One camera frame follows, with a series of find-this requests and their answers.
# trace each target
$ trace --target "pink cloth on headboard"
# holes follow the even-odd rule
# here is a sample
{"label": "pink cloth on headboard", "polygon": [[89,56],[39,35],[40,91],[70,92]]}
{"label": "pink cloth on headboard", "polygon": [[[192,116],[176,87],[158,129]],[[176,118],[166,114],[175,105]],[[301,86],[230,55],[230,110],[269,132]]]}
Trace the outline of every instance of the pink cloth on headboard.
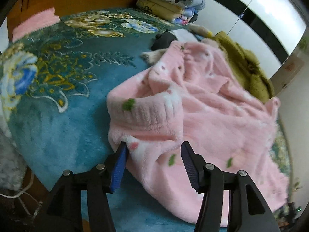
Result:
{"label": "pink cloth on headboard", "polygon": [[13,30],[12,41],[15,42],[24,35],[51,26],[58,22],[60,22],[60,18],[59,16],[55,16],[55,8],[41,11],[22,22]]}
{"label": "pink cloth on headboard", "polygon": [[[279,105],[277,98],[264,105],[243,90],[218,48],[173,41],[157,64],[109,92],[109,142],[114,150],[127,143],[128,170],[187,222],[196,223],[203,195],[190,185],[183,141],[222,171],[246,170],[275,211],[288,187],[269,155]],[[225,191],[221,226],[227,226],[228,206]]]}

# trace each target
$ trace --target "silver screw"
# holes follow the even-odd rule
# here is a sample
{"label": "silver screw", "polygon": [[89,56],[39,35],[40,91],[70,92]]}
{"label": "silver screw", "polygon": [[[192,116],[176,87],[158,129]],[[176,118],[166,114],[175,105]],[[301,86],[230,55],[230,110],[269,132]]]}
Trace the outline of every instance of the silver screw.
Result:
{"label": "silver screw", "polygon": [[103,170],[105,168],[105,165],[104,164],[98,164],[98,165],[96,165],[95,168],[98,169],[98,170]]}
{"label": "silver screw", "polygon": [[71,170],[66,169],[66,170],[64,170],[64,171],[62,172],[62,175],[64,175],[64,176],[69,176],[70,173],[71,173]]}
{"label": "silver screw", "polygon": [[247,172],[245,170],[239,171],[240,176],[247,176]]}
{"label": "silver screw", "polygon": [[211,163],[208,163],[208,164],[206,164],[206,168],[209,169],[209,170],[212,170],[212,169],[214,169],[214,165],[211,164]]}

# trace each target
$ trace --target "black stripe on wardrobe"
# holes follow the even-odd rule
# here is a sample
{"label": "black stripe on wardrobe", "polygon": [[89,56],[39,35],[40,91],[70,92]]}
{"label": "black stripe on wardrobe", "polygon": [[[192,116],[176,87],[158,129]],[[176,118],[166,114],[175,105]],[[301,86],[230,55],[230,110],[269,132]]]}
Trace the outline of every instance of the black stripe on wardrobe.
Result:
{"label": "black stripe on wardrobe", "polygon": [[215,0],[240,17],[268,45],[278,60],[283,64],[288,53],[268,26],[240,0]]}

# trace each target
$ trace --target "bed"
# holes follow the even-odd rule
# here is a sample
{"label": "bed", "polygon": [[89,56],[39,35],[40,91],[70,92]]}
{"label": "bed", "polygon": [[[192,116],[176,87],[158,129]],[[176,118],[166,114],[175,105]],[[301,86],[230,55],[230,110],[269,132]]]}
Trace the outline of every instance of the bed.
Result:
{"label": "bed", "polygon": [[[148,68],[140,54],[149,51],[157,33],[179,27],[131,8],[92,10],[63,16],[60,23],[9,46],[2,61],[15,55],[21,58],[17,62],[37,58],[34,83],[22,81],[29,88],[20,88],[24,91],[20,98],[3,99],[3,108],[18,151],[48,190],[63,170],[87,171],[112,153],[107,140],[107,93]],[[291,179],[289,151],[279,119],[270,154]],[[194,229],[165,210],[128,171],[121,188],[109,195],[109,205],[117,231]],[[84,193],[82,215],[88,220]]]}

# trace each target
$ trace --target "pink towel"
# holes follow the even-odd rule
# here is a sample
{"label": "pink towel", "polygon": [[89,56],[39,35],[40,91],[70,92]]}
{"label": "pink towel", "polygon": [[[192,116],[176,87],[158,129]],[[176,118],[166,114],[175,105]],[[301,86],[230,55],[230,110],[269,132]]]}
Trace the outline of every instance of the pink towel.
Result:
{"label": "pink towel", "polygon": [[22,22],[13,30],[12,41],[15,42],[26,34],[30,34],[31,32],[51,26],[58,22],[60,22],[60,18],[59,16],[55,16],[55,8],[41,11]]}
{"label": "pink towel", "polygon": [[[196,223],[203,195],[190,185],[183,141],[222,171],[246,170],[274,211],[286,202],[288,187],[268,154],[279,104],[272,98],[263,105],[243,90],[218,48],[174,41],[157,64],[109,92],[109,142],[114,150],[127,143],[128,170],[187,222]],[[221,226],[227,221],[225,191]]]}

